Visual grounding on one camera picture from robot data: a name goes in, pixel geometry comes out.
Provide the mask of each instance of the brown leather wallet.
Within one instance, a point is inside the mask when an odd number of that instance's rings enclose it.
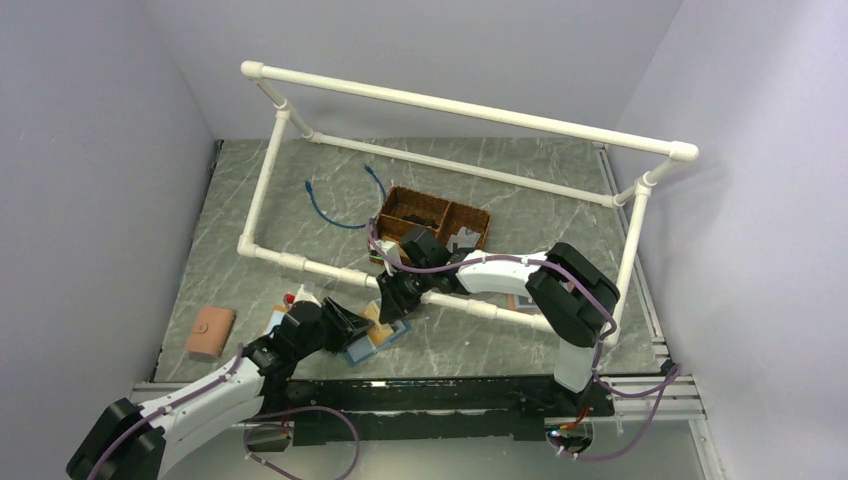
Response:
[[[201,308],[186,341],[186,351],[220,357],[235,318],[235,310],[229,308]]]

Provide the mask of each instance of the blue cable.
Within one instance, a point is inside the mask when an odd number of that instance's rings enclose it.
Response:
[[[377,177],[377,174],[374,173],[374,169],[372,169],[370,166],[365,165],[365,171],[368,172],[374,178],[374,181],[377,182],[377,186],[380,187],[380,193],[383,195],[383,203],[386,203],[386,187],[383,186],[383,182],[380,181],[380,179]],[[365,225],[367,225],[365,223],[363,223],[362,225],[345,225],[324,215],[324,212],[322,212],[321,209],[318,208],[318,202],[315,201],[315,194],[312,193],[312,184],[309,183],[309,180],[304,182],[304,186],[306,187],[306,193],[309,194],[309,199],[312,200],[312,206],[315,208],[315,212],[318,213],[318,216],[326,220],[327,223],[329,223],[330,225],[335,225],[341,228],[348,228],[350,230],[365,228]]]

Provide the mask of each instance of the wicker basket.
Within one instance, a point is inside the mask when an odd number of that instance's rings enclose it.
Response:
[[[492,218],[486,210],[405,187],[392,187],[377,217],[378,238],[398,242],[407,232],[422,226],[420,223],[404,220],[404,217],[410,215],[416,215],[424,223],[430,224],[424,225],[425,228],[433,232],[442,245],[447,245],[450,236],[458,233],[462,227],[479,232],[480,238],[477,240],[476,248],[483,248],[486,244]],[[374,252],[372,252],[371,261],[382,263]]]

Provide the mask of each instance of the marble tabletop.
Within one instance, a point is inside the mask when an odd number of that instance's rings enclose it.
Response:
[[[570,138],[399,138],[368,140],[547,182],[608,193],[606,178],[590,142]],[[377,298],[373,289],[295,272],[236,253],[267,141],[224,142],[194,234],[185,274],[154,376],[158,382],[194,381],[231,358],[239,342],[260,335],[275,304],[304,282],[319,298],[330,296],[351,311]],[[318,204],[343,223],[363,223],[381,205],[379,189],[364,170],[373,167],[386,188],[403,185],[489,210],[485,249],[493,253],[532,253],[557,241],[574,245],[613,280],[623,241],[613,210],[543,193],[371,154],[286,141],[273,172],[256,231],[256,243],[275,251],[359,269],[372,275],[381,267],[367,258],[363,230],[346,230],[322,220],[304,189],[310,180]],[[634,278],[624,309],[618,345],[606,351],[602,371],[656,373],[657,361],[643,296]],[[505,307],[502,294],[476,298]],[[224,354],[198,359],[183,347],[204,305],[237,312]],[[295,372],[303,379],[454,377],[551,373],[558,338],[434,305],[410,315],[412,331],[356,367],[341,356],[315,353]]]

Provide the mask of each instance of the pvc pipe frame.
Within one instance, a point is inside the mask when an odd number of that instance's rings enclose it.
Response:
[[[239,237],[237,247],[238,253],[246,257],[267,260],[286,268],[325,275],[345,283],[359,285],[362,287],[378,288],[377,279],[359,270],[339,268],[332,265],[313,262],[301,255],[286,252],[275,252],[273,250],[260,247],[254,242],[254,234],[256,231],[256,222],[259,219],[259,211],[262,209],[262,203],[265,199],[271,173],[274,170],[274,164],[276,163],[277,155],[280,151],[280,145],[283,141],[283,132],[286,124],[289,122],[298,129],[304,138],[314,143],[334,145],[337,147],[349,148],[384,157],[429,165],[431,167],[466,173],[512,185],[520,185],[543,192],[554,193],[564,197],[584,200],[608,208],[621,207],[631,198],[635,197],[630,227],[627,231],[621,266],[619,268],[618,279],[616,280],[616,286],[621,292],[621,298],[613,311],[613,318],[618,322],[619,327],[621,326],[621,315],[627,298],[627,287],[630,284],[631,274],[633,273],[633,262],[636,258],[636,248],[639,243],[639,236],[642,231],[642,222],[645,217],[648,197],[651,195],[651,188],[672,170],[682,165],[686,165],[698,157],[698,147],[689,143],[677,141],[667,142],[647,137],[640,137],[637,135],[619,133],[612,130],[588,127],[576,123],[563,122],[560,120],[516,113],[508,110],[474,105],[471,103],[457,102],[455,100],[447,100],[428,95],[404,92],[401,90],[376,87],[373,85],[268,67],[259,62],[244,62],[241,66],[241,71],[248,79],[256,83],[257,86],[259,86],[259,88],[271,99],[277,108],[277,113],[274,129],[271,132],[271,140],[268,145],[268,150],[265,153],[262,169],[259,172],[259,180],[256,184],[256,190],[253,192],[253,200],[250,203],[250,209],[247,213],[244,231]],[[298,85],[321,88],[324,90],[332,90],[361,97],[375,98],[393,103],[516,125],[543,132],[583,138],[593,142],[618,145],[635,150],[665,155],[667,158],[658,167],[646,172],[642,177],[636,180],[632,187],[618,195],[602,195],[586,192],[518,175],[511,175],[477,166],[443,160],[441,158],[431,157],[428,155],[420,155],[394,148],[386,148],[355,140],[324,135],[310,128],[288,100],[276,88],[274,88],[268,80],[279,80]],[[478,300],[453,297],[436,292],[425,293],[421,297],[421,301],[424,303],[432,303],[434,305],[462,310],[472,315],[484,318],[517,323],[537,330],[553,333],[553,329],[548,321],[540,314],[528,315],[525,313],[503,309]],[[621,328],[613,333],[613,335],[607,337],[604,341],[604,345],[608,347],[615,345],[618,342],[620,332]]]

